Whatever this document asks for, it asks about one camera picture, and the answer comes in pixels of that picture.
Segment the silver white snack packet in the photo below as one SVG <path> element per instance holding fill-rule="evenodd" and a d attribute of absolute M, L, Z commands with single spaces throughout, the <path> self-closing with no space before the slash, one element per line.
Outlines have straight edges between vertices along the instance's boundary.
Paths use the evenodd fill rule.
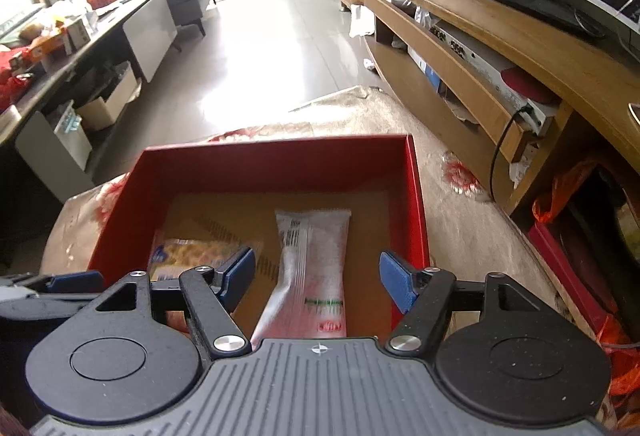
<path fill-rule="evenodd" d="M 344 338 L 348 210 L 276 212 L 279 276 L 250 343 L 265 338 Z"/>

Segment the floral beige tablecloth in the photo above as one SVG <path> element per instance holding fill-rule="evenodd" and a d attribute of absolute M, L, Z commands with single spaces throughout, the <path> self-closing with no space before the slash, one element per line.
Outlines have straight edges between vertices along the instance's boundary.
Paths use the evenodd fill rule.
<path fill-rule="evenodd" d="M 354 86 L 314 100 L 261 125 L 212 136 L 218 143 L 275 141 L 326 135 L 412 135 L 425 205 L 430 260 L 462 279 L 503 271 L 561 314 L 567 295 L 558 290 L 541 256 L 495 204 L 474 193 L 458 193 L 446 180 L 447 150 L 395 97 L 374 86 Z M 40 271 L 84 271 L 108 215 L 125 183 L 120 171 L 104 184 L 68 199 L 44 248 Z"/>

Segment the silver media player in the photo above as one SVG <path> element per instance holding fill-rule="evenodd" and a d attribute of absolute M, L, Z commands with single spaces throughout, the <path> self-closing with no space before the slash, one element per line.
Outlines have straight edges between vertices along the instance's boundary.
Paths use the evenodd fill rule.
<path fill-rule="evenodd" d="M 416 9 L 414 20 L 488 80 L 510 113 L 527 106 L 529 111 L 524 113 L 524 121 L 537 136 L 546 135 L 560 102 L 546 85 L 489 46 L 421 7 Z"/>

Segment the red cardboard box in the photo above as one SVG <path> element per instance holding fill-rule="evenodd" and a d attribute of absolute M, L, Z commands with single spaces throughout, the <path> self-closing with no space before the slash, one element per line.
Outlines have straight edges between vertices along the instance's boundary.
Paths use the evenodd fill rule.
<path fill-rule="evenodd" d="M 256 275 L 235 311 L 254 330 L 276 285 L 280 211 L 347 209 L 346 329 L 387 338 L 399 312 L 381 285 L 378 258 L 393 251 L 418 268 L 428 241 L 411 136 L 299 138 L 146 149 L 128 175 L 89 266 L 112 285 L 143 271 L 162 238 L 255 245 Z"/>

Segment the cardboard storage box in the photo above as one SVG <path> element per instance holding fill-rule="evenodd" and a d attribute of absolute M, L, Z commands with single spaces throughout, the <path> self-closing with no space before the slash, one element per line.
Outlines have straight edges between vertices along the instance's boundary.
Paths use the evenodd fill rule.
<path fill-rule="evenodd" d="M 129 60 L 92 69 L 84 77 L 85 88 L 91 90 L 88 100 L 76 108 L 82 126 L 98 132 L 113 126 L 124 108 L 135 100 L 141 90 L 141 80 L 134 74 Z"/>

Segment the clear yellow cracker packet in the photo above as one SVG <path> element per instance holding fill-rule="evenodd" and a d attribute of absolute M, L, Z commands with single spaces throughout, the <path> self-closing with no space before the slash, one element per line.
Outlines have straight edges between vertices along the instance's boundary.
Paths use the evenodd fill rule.
<path fill-rule="evenodd" d="M 255 256 L 262 255 L 265 242 L 250 240 L 198 240 L 167 237 L 157 230 L 153 240 L 148 268 L 152 281 L 177 279 L 183 271 L 198 266 L 220 267 L 240 248 L 251 248 Z"/>

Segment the long dark side table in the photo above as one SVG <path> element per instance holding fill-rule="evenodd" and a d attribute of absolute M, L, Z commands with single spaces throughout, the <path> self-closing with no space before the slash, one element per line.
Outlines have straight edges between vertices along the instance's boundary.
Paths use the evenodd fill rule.
<path fill-rule="evenodd" d="M 174 42 L 177 28 L 167 0 L 130 0 L 101 18 L 87 44 L 55 62 L 15 106 L 1 115 L 1 146 L 15 149 L 60 202 L 90 189 L 93 181 L 55 137 L 42 109 L 72 80 L 80 64 L 117 31 L 124 34 L 143 80 L 150 82 Z"/>

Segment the orange plastic bag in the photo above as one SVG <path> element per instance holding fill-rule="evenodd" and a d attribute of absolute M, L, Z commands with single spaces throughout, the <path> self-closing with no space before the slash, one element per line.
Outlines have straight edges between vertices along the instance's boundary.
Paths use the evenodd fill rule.
<path fill-rule="evenodd" d="M 578 162 L 532 205 L 529 240 L 603 346 L 620 428 L 639 425 L 639 178 Z"/>

